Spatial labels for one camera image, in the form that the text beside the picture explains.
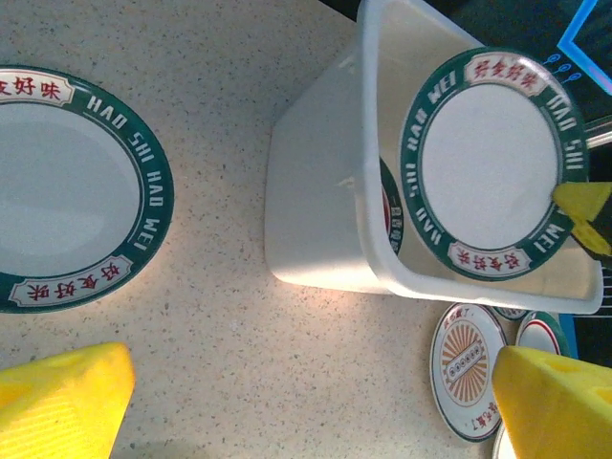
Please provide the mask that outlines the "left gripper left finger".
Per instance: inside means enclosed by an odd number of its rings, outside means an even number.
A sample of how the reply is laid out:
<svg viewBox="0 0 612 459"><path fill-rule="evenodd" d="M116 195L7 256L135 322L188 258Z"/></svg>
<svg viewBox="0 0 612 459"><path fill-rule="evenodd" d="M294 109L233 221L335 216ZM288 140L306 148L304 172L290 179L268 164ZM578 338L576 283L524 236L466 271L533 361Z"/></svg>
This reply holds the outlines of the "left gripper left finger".
<svg viewBox="0 0 612 459"><path fill-rule="evenodd" d="M108 458L135 386L128 347L86 346L1 371L3 458Z"/></svg>

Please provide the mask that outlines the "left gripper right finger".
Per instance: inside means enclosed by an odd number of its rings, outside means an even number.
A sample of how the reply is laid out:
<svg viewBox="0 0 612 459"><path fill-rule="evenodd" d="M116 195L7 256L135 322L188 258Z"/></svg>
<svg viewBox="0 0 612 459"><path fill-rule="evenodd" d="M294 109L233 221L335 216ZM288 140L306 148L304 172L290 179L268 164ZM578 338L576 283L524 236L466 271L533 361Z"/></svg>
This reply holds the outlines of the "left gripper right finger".
<svg viewBox="0 0 612 459"><path fill-rule="evenodd" d="M492 389L516 457L611 456L610 368L505 346Z"/></svg>

